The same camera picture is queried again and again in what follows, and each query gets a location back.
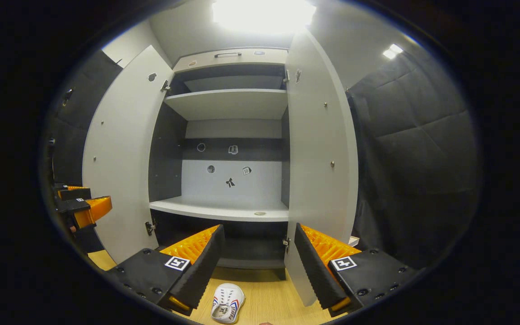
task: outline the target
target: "cabinet door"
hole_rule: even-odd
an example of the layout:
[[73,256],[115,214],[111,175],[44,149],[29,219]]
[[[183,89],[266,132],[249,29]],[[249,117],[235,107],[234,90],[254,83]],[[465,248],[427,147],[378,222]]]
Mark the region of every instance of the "cabinet door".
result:
[[357,143],[338,74],[309,31],[295,35],[285,67],[290,78],[291,242],[284,262],[303,304],[311,305],[316,296],[294,245],[296,224],[348,243],[357,207]]
[[[153,81],[151,74],[156,74]],[[120,72],[100,101],[83,154],[83,185],[93,197],[111,195],[113,208],[97,221],[97,236],[116,263],[144,247],[151,222],[148,167],[153,126],[172,70],[150,45]]]

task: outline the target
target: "ceiling light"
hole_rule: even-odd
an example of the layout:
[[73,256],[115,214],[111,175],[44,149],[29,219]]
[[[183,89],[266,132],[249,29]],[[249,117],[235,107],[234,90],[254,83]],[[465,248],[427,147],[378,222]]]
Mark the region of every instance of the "ceiling light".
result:
[[386,56],[387,58],[390,58],[390,59],[393,59],[393,58],[396,57],[396,53],[394,53],[394,52],[391,51],[391,50],[386,50],[386,51],[382,52],[382,54],[383,54],[384,56]]
[[316,7],[304,0],[218,0],[213,21],[254,33],[293,33],[312,22]]
[[400,47],[398,47],[396,44],[393,44],[390,46],[390,49],[393,51],[393,52],[396,52],[396,53],[403,53],[403,49],[401,49]]

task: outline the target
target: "shelf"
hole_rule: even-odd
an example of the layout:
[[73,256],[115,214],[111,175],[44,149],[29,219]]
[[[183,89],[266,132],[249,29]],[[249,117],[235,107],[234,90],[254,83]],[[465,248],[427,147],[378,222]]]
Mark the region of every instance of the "shelf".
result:
[[165,103],[188,121],[280,120],[288,105],[285,90],[225,89],[169,96]]
[[[288,208],[282,202],[264,204],[240,202],[210,202],[195,197],[175,197],[150,202],[150,208],[171,214],[197,218],[244,222],[287,222]],[[256,216],[254,212],[266,212]]]

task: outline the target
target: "door hinge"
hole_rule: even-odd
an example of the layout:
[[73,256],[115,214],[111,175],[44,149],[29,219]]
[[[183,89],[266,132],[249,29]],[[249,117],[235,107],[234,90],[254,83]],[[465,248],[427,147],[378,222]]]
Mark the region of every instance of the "door hinge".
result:
[[165,82],[163,82],[163,85],[162,85],[162,88],[160,89],[160,91],[163,93],[164,91],[166,91],[166,95],[167,93],[169,93],[169,91],[171,90],[170,86],[167,84],[167,80]]
[[287,83],[289,81],[290,81],[290,77],[288,74],[288,70],[284,70],[284,79],[282,80],[282,82]]
[[151,236],[151,233],[155,230],[155,222],[150,224],[149,221],[146,221],[146,231],[148,232],[148,236]]
[[282,245],[286,246],[286,253],[288,253],[288,249],[290,248],[290,238],[286,237],[286,239],[282,239]]

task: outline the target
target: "wall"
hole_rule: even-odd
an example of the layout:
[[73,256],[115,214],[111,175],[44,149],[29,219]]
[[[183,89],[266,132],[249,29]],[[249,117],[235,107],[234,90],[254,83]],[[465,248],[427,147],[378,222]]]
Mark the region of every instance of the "wall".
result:
[[390,45],[406,50],[411,43],[382,17],[330,0],[326,6],[318,6],[308,30],[330,58],[344,88],[390,61],[382,55]]
[[[215,167],[208,173],[208,166]],[[242,169],[252,172],[244,175]],[[206,206],[236,209],[279,207],[281,161],[184,160],[182,197],[206,202]],[[232,179],[233,186],[226,181]]]
[[289,47],[292,33],[268,35],[225,29],[213,23],[214,0],[192,0],[150,18],[153,33],[170,60],[201,51],[227,47]]
[[150,22],[147,20],[128,29],[119,37],[116,37],[116,39],[111,41],[108,45],[105,45],[102,50],[114,62],[118,62],[119,66],[125,68],[130,61],[132,61],[149,45],[152,45],[163,60],[171,66],[169,58],[153,34]]
[[[153,34],[172,63],[187,54],[226,47],[290,47],[291,33],[245,33],[218,26],[212,21],[212,2],[193,0],[150,18]],[[388,62],[382,52],[393,43],[405,50],[411,44],[382,17],[363,8],[340,1],[309,2],[317,9],[308,29],[330,58],[344,88]]]

